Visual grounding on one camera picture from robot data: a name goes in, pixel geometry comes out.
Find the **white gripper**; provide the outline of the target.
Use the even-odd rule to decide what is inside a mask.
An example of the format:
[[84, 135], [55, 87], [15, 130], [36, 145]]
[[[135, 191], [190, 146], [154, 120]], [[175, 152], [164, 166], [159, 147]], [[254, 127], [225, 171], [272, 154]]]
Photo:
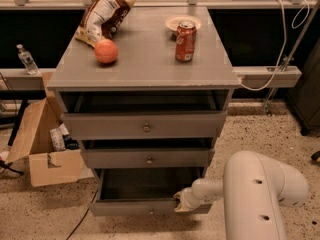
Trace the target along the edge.
[[190, 187], [184, 188], [181, 191], [176, 192], [173, 197], [180, 200], [180, 204], [174, 208], [174, 211], [177, 213], [186, 213], [193, 211], [200, 206], [200, 200], [197, 199]]

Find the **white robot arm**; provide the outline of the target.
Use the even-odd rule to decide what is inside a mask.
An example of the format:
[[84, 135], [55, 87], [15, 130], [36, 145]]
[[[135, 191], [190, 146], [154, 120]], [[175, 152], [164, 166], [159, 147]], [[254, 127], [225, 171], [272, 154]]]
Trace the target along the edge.
[[280, 208], [299, 207], [309, 194], [305, 176], [268, 156], [240, 151], [227, 160], [223, 179], [197, 179], [177, 192], [177, 213], [224, 201], [226, 240], [287, 240]]

